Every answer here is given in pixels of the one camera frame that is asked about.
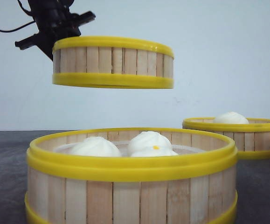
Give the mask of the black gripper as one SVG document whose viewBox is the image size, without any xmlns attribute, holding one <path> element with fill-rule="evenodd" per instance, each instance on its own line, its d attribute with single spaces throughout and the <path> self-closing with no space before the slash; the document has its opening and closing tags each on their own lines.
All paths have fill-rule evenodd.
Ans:
<svg viewBox="0 0 270 224">
<path fill-rule="evenodd" d="M 21 50 L 37 46 L 51 60 L 53 60 L 52 50 L 56 41 L 80 36 L 79 27 L 96 18 L 91 11 L 83 14 L 71 13 L 69 7 L 73 4 L 72 0 L 29 0 L 29 11 L 20 1 L 18 3 L 21 9 L 34 19 L 39 32 L 16 41 L 15 46 Z"/>
</svg>

